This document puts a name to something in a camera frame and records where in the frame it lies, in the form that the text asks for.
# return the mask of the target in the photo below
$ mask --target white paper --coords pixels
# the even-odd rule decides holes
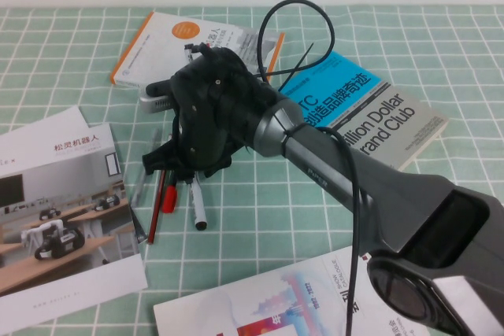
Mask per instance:
[[[81,122],[83,121],[81,117],[78,108],[74,107],[56,117],[39,121],[39,123],[28,125],[2,136],[2,139],[0,139],[2,159],[8,161],[8,163],[0,164],[0,178],[23,172],[24,190],[27,189],[27,185],[30,183],[31,193],[41,192],[41,194],[63,191],[62,194],[73,193],[76,195],[78,193],[78,196],[80,196],[80,192],[73,188],[82,190],[85,186],[92,187],[93,191],[83,192],[83,196],[86,198],[90,198],[92,194],[102,192],[102,189],[95,190],[95,187],[98,188],[103,185],[105,188],[110,188],[113,183],[121,181],[122,176],[117,171],[115,159],[112,162],[113,171],[107,172],[106,157],[113,157],[112,154],[115,153],[110,126],[103,124],[89,128],[85,122]],[[78,169],[61,172],[61,166],[73,167],[75,162],[85,160],[88,156],[92,156],[90,164],[80,164]],[[34,180],[34,170],[38,170],[38,173],[43,171],[42,176],[37,176],[41,177],[38,181]],[[52,179],[57,176],[60,177],[59,184],[58,180]],[[83,183],[83,177],[95,177],[97,181],[86,180]],[[118,216],[115,221],[119,222],[119,227],[123,227],[132,221],[131,217],[128,220],[126,212],[118,213],[120,213],[120,218]],[[69,227],[78,225],[79,228],[84,225],[82,222],[73,223],[71,220],[67,224]],[[98,249],[94,249],[89,252],[88,256],[93,261],[98,261],[98,263],[93,263],[91,268],[86,268],[86,270],[78,271],[76,274],[68,275],[63,279],[57,279],[30,289],[0,295],[0,334],[30,327],[146,288],[146,276],[141,256],[138,253],[138,246],[136,246],[136,251],[133,249],[134,252],[131,252],[134,253],[132,256],[126,257],[127,255],[125,256],[123,252],[123,258],[120,258],[117,257],[115,252],[117,250],[114,240],[106,245],[110,248],[109,251],[113,249],[115,256],[109,264],[102,265],[102,255],[98,253]],[[16,255],[14,257],[16,260],[11,264],[29,258],[27,247],[23,248],[22,253],[26,253],[26,257],[23,255],[20,260],[17,260]]]
[[[26,138],[31,133],[43,135],[45,132],[53,129],[59,130],[61,133],[65,133],[66,131],[74,131],[78,128],[87,128],[87,123],[82,113],[79,111],[79,107],[74,105],[71,108],[54,114],[53,116],[49,116],[32,124],[19,127],[9,133],[0,135],[0,143],[3,145],[9,140],[14,140],[15,138]]]
[[[343,335],[351,247],[154,306],[161,336]],[[359,261],[352,334],[428,336],[389,308]]]

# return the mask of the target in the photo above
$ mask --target robot photo on brochure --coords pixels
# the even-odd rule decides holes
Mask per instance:
[[[269,73],[292,74],[321,63],[332,51],[334,28],[323,9],[306,0],[273,7],[258,36],[259,75],[231,50],[195,46],[201,56],[171,78],[140,92],[151,111],[174,109],[172,139],[143,156],[147,174],[177,179],[211,176],[248,147],[283,156],[354,214],[350,292],[358,256],[373,288],[391,308],[448,334],[504,334],[504,208],[499,200],[438,175],[395,171],[351,149],[330,128],[305,124],[300,106],[269,86],[261,41],[270,17],[298,3],[328,23],[328,52],[310,65]],[[346,310],[346,334],[352,311]]]
[[[42,235],[41,244],[35,235]],[[28,255],[32,254],[32,244],[35,244],[35,259],[59,259],[69,253],[84,247],[86,238],[78,228],[65,227],[62,220],[51,220],[30,230],[21,232],[21,243],[28,247]]]
[[[40,212],[39,220],[52,220],[55,216],[60,216],[61,212],[56,208],[51,207]]]
[[[96,212],[102,212],[103,210],[110,209],[113,206],[118,206],[120,204],[120,198],[117,194],[113,196],[108,196],[107,198],[103,198],[98,201],[98,203],[94,206],[94,210]]]

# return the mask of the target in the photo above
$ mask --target robotic arm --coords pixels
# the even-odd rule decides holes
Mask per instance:
[[[29,245],[29,237],[33,234],[42,235],[44,231],[50,230],[51,228],[56,227],[57,234],[59,237],[63,236],[63,230],[65,227],[63,226],[62,220],[50,220],[49,222],[45,222],[36,228],[31,228],[30,230],[22,230],[21,232],[21,243],[23,243],[24,247],[28,247]]]
[[[231,50],[199,49],[201,57],[146,89],[176,110],[173,139],[143,157],[147,173],[211,174],[247,146],[287,158],[351,210],[350,173],[335,140],[304,124],[298,104],[255,79]],[[351,153],[362,193],[359,253],[372,255],[368,273],[380,297],[450,334],[504,334],[500,202]]]

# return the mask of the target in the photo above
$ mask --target pen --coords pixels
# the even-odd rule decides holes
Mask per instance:
[[[155,150],[160,144],[160,142],[161,142],[161,128],[157,127],[156,129],[154,129],[154,133],[152,134],[152,138],[150,140],[147,152]],[[132,208],[136,208],[140,202],[143,187],[145,186],[145,180],[146,180],[146,173],[145,169],[142,168],[139,174],[139,178],[136,181],[135,192],[133,193],[132,200],[130,201],[130,205]]]
[[[135,236],[136,241],[141,244],[146,241],[147,235],[145,235],[145,231],[143,230],[142,224],[140,224],[139,219],[136,217],[135,211],[132,209],[132,206],[129,206],[130,213],[132,214],[133,226],[135,227]]]
[[[203,204],[202,188],[199,186],[198,173],[195,173],[195,178],[191,183],[191,194],[193,205],[195,206],[195,227],[198,231],[206,229],[206,213],[205,205]]]
[[[166,171],[161,171],[159,175],[159,183],[157,184],[156,201],[154,203],[154,210],[152,212],[152,220],[150,221],[149,238],[147,244],[154,243],[154,236],[156,235],[156,226],[158,225],[159,210],[161,208],[161,198],[163,197],[163,188],[165,187]]]
[[[163,201],[163,207],[161,208],[162,212],[167,214],[173,212],[175,210],[176,205],[176,176],[175,172],[172,171],[170,173],[170,177],[168,179],[168,188],[166,188],[165,200]]]

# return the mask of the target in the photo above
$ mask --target table surface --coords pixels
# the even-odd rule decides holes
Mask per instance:
[[[504,200],[504,6],[327,6],[335,50],[451,120],[407,172],[445,175]],[[170,8],[168,13],[258,28],[268,8]],[[143,114],[137,91],[109,74],[151,9],[0,9],[0,133],[70,105],[90,125],[110,122],[132,193],[152,130],[172,113]],[[279,68],[325,51],[328,33],[308,9],[282,9]],[[280,78],[272,82],[278,86]],[[243,149],[202,184],[209,227],[192,224],[187,188],[141,246],[149,288],[63,316],[28,334],[155,334],[154,304],[350,244],[351,216],[283,159]],[[155,178],[138,211],[148,230]]]
[[[75,208],[68,209],[68,210],[63,210],[59,216],[54,216],[50,220],[60,220],[61,218],[67,218],[71,216],[72,214],[76,214],[78,212],[82,212],[83,210],[86,210],[87,208],[90,208],[92,204],[86,204],[86,205],[80,205],[76,206]],[[50,220],[35,220],[30,223],[26,223],[23,225],[24,229],[27,228],[36,228],[38,226],[43,225],[46,222],[49,222]]]
[[[80,216],[76,216],[75,218],[71,218],[69,222],[81,222],[83,220],[100,220],[101,218],[105,218],[110,213],[119,212],[121,210],[125,210],[128,208],[128,199],[123,198],[120,200],[119,205],[113,206],[112,208],[108,208],[107,210],[102,210],[101,212],[96,212],[95,210],[90,210],[81,214]]]
[[[75,198],[71,201],[63,202],[62,204],[60,204],[58,206],[68,206],[68,205],[78,204],[79,202],[85,201],[86,199],[87,199],[86,197],[79,197],[79,198]]]
[[[15,251],[16,249],[19,249],[22,246],[23,245],[21,243],[0,244],[0,256],[4,253],[9,253],[11,251]]]
[[[4,268],[0,268],[0,295],[26,282],[51,273],[55,269],[93,252],[98,247],[112,240],[113,236],[86,239],[86,243],[82,248],[59,259],[37,260],[33,256],[30,256]]]

